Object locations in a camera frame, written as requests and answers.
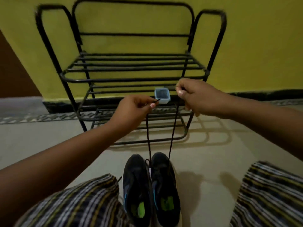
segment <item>plastic container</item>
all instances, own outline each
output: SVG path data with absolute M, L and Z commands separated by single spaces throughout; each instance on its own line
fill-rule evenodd
M 167 104 L 170 101 L 170 94 L 168 88 L 156 88 L 154 91 L 155 99 L 160 99 L 160 104 Z

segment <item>black shoe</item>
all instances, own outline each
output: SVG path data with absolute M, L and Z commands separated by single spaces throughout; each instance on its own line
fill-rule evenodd
M 168 157 L 161 152 L 155 153 L 151 159 L 151 180 L 157 225 L 162 227 L 182 226 L 174 169 Z
M 137 227 L 148 227 L 151 222 L 151 202 L 149 179 L 145 161 L 132 155 L 123 173 L 124 209 L 132 223 Z

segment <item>brown panel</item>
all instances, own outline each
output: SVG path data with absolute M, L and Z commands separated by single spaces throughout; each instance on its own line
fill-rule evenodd
M 41 96 L 0 31 L 0 98 Z

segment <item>rack shelf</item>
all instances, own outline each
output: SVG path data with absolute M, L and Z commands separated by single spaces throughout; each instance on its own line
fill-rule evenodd
M 81 3 L 151 5 L 166 6 L 167 8 L 184 7 L 189 11 L 191 16 L 190 31 L 188 34 L 83 32 L 79 30 L 79 26 L 76 19 L 76 9 Z M 42 22 L 42 13 L 44 11 L 54 10 L 63 10 L 65 12 L 74 35 L 76 46 L 79 51 L 79 55 L 76 55 L 76 59 L 64 70 L 62 70 L 59 64 L 59 61 L 44 30 Z M 217 41 L 214 45 L 214 49 L 207 67 L 202 65 L 191 55 L 191 48 L 194 42 L 195 32 L 198 26 L 199 19 L 203 14 L 217 15 L 221 18 L 221 29 L 217 37 Z M 49 56 L 55 66 L 56 72 L 58 73 L 63 87 L 65 88 L 65 91 L 74 108 L 74 111 L 77 114 L 81 126 L 84 131 L 87 131 L 84 121 L 92 121 L 91 129 L 95 126 L 99 126 L 106 123 L 111 118 L 112 114 L 117 108 L 119 101 L 123 98 L 121 96 L 105 98 L 104 94 L 125 95 L 128 93 L 144 93 L 153 96 L 153 92 L 156 87 L 167 87 L 173 91 L 175 89 L 177 81 L 185 76 L 186 70 L 201 70 L 201 75 L 187 77 L 191 79 L 207 81 L 207 78 L 210 75 L 210 70 L 212 68 L 216 54 L 218 52 L 218 49 L 225 33 L 227 20 L 225 12 L 221 10 L 202 10 L 195 17 L 192 7 L 187 3 L 183 2 L 138 0 L 77 0 L 72 7 L 71 13 L 63 5 L 39 5 L 36 10 L 36 25 L 41 35 L 41 38 L 45 44 L 45 47 L 49 53 Z M 138 37 L 138 39 L 140 39 L 140 37 L 169 37 L 172 39 L 187 38 L 188 47 L 184 53 L 87 53 L 82 50 L 83 42 L 81 37 L 85 36 Z M 171 77 L 169 75 L 165 75 L 165 71 L 171 70 L 179 70 L 180 76 Z M 153 75 L 151 77 L 145 74 L 148 71 L 161 72 L 159 72 L 160 75 Z M 102 72 L 112 72 L 113 75 L 110 78 L 105 78 L 104 75 L 102 75 Z M 125 77 L 115 77 L 114 72 L 123 72 L 125 73 Z M 129 72 L 144 72 L 144 74 L 140 77 L 131 77 L 127 76 L 127 73 Z M 85 73 L 85 77 L 77 78 L 79 77 L 79 75 L 75 73 Z M 68 83 L 88 83 L 89 88 L 81 103 L 76 103 L 74 96 L 70 91 Z M 177 113 L 176 105 L 180 105 L 179 99 L 175 96 L 172 96 L 171 102 L 164 106 L 158 106 L 157 109 L 154 109 L 153 112 L 148 115 L 149 121 L 174 120 Z M 95 113 L 92 114 L 92 116 L 84 116 L 82 114 L 83 111 L 94 111 Z M 185 124 L 184 122 L 184 116 L 189 116 L 187 124 Z M 174 140 L 180 140 L 186 137 L 193 116 L 194 114 L 191 112 L 178 111 L 178 123 L 176 126 L 183 127 L 184 134 L 180 137 L 174 137 Z M 160 129 L 169 127 L 173 127 L 173 125 L 153 124 L 149 126 L 149 129 Z M 146 129 L 146 126 L 140 126 L 137 129 L 144 130 Z M 150 142 L 170 140 L 171 138 L 161 138 L 150 140 Z M 115 145 L 145 142 L 147 142 L 147 140 L 118 142 Z

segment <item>person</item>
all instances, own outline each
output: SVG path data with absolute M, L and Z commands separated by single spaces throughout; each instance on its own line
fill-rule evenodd
M 176 91 L 187 110 L 232 119 L 303 159 L 303 114 L 223 93 L 210 84 L 182 78 Z M 175 174 L 163 153 L 154 154 L 150 173 L 140 155 L 127 161 L 123 203 L 117 179 L 104 175 L 66 187 L 105 149 L 137 128 L 157 106 L 155 99 L 128 95 L 112 118 L 0 171 L 1 226 L 181 226 Z M 303 225 L 303 179 L 257 162 L 245 175 L 230 226 Z

